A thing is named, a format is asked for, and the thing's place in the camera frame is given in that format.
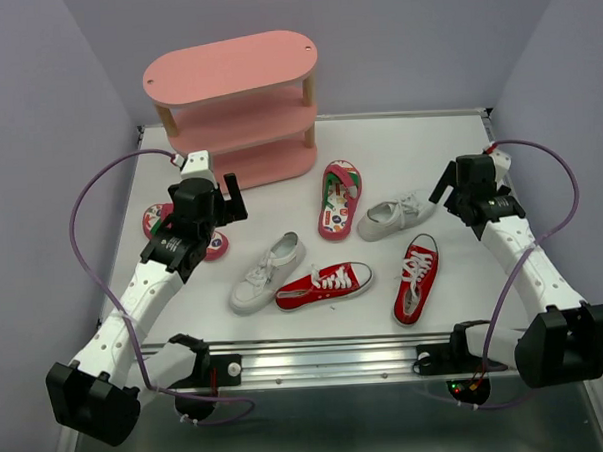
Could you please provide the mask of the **pink patterned sandal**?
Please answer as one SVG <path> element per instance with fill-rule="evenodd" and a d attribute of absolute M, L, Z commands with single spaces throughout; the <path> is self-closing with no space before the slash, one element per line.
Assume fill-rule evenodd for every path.
<path fill-rule="evenodd" d="M 347 160 L 334 160 L 323 172 L 318 231 L 331 242 L 351 232 L 363 189 L 360 172 Z"/>
<path fill-rule="evenodd" d="M 148 240 L 151 240 L 158 231 L 161 223 L 172 213 L 174 206 L 172 203 L 156 203 L 148 207 L 143 214 L 142 230 Z M 212 262 L 219 260 L 224 256 L 229 248 L 229 241 L 226 235 L 215 231 L 211 241 L 206 248 L 205 261 Z"/>

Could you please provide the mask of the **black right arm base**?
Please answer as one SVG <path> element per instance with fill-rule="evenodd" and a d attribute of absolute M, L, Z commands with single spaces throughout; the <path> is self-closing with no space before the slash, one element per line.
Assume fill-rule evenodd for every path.
<path fill-rule="evenodd" d="M 485 405 L 491 394 L 491 382 L 483 374 L 483 360 L 455 352 L 449 343 L 418 345 L 412 371 L 423 377 L 444 377 L 450 399 L 460 405 L 477 409 Z"/>

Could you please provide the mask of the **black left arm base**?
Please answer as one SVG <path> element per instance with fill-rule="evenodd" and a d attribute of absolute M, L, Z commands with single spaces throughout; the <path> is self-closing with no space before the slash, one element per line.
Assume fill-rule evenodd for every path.
<path fill-rule="evenodd" d="M 241 356 L 227 354 L 224 356 L 211 356 L 205 353 L 196 357 L 192 370 L 169 387 L 184 393 L 187 389 L 194 389 L 196 396 L 221 398 L 221 389 L 236 387 L 241 384 Z M 185 397 L 174 397 L 174 408 L 179 418 L 185 423 L 200 425 L 212 423 L 226 410 L 228 404 L 211 402 L 208 400 L 195 400 Z"/>

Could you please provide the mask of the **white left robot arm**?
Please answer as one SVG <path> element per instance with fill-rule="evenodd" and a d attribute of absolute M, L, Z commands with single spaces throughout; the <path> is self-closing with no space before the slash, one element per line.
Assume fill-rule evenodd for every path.
<path fill-rule="evenodd" d="M 197 177 L 170 186 L 174 210 L 141 252 L 133 277 L 91 341 L 68 363 L 55 363 L 45 383 L 56 421 L 109 446 L 122 444 L 143 406 L 159 393 L 175 398 L 181 418 L 210 423 L 221 384 L 237 385 L 229 369 L 240 355 L 213 358 L 203 340 L 178 333 L 150 358 L 141 345 L 159 315 L 205 258 L 217 228 L 246 219 L 234 174 L 229 194 Z"/>

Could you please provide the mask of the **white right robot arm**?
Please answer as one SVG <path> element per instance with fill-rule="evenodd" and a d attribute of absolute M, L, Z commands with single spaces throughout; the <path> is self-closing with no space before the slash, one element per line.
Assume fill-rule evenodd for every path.
<path fill-rule="evenodd" d="M 530 324 L 517 331 L 478 320 L 454 326 L 447 357 L 460 369 L 481 359 L 514 369 L 531 388 L 597 379 L 603 374 L 603 305 L 567 282 L 535 238 L 525 211 L 502 184 L 510 158 L 498 150 L 450 161 L 432 203 L 469 227 L 507 274 Z"/>

